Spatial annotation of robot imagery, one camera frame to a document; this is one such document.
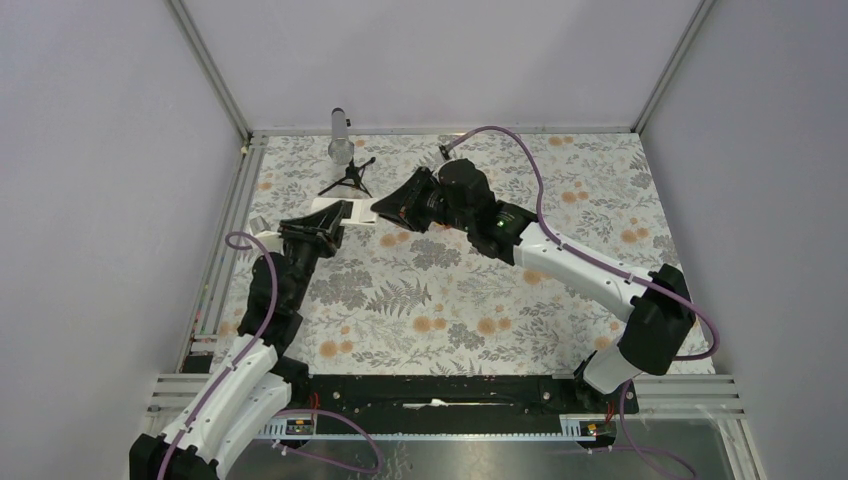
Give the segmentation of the white remote control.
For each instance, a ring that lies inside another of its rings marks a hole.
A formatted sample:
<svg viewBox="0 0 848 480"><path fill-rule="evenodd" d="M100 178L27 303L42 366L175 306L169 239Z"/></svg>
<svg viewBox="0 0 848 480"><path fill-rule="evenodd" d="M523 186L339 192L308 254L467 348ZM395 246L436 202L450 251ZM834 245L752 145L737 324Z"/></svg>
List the white remote control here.
<svg viewBox="0 0 848 480"><path fill-rule="evenodd" d="M342 225L374 226L377 223L379 216L371 209L371 207L376 202L377 200L374 198L352 199L318 197L312 201L310 212L315 213L340 203Z"/></svg>

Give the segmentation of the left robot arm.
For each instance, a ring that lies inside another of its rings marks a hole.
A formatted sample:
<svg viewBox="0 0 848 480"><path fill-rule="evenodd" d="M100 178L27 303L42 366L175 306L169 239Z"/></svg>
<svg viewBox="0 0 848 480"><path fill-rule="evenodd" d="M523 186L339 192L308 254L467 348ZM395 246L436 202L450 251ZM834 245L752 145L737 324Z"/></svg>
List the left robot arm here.
<svg viewBox="0 0 848 480"><path fill-rule="evenodd" d="M156 436L129 451L132 479L223 479L278 411L309 401L306 364L286 357L302 324L300 307L321 259L341 246L352 209L336 201L274 231L228 233L234 250L257 249L247 310L222 363L183 411Z"/></svg>

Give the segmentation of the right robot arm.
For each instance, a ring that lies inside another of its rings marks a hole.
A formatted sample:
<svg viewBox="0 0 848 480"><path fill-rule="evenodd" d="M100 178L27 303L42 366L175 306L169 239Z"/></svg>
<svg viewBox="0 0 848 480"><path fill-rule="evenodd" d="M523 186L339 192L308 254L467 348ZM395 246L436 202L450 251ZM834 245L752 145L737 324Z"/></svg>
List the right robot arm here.
<svg viewBox="0 0 848 480"><path fill-rule="evenodd" d="M601 410L622 383L640 374L666 374L694 326L678 268L628 266L569 242L537 214L497 199L485 174L467 159L437 172L418 168L370 209L409 231L425 232L433 223L462 231L478 253L547 274L624 321L615 343L597 350L575 373L573 396L583 410Z"/></svg>

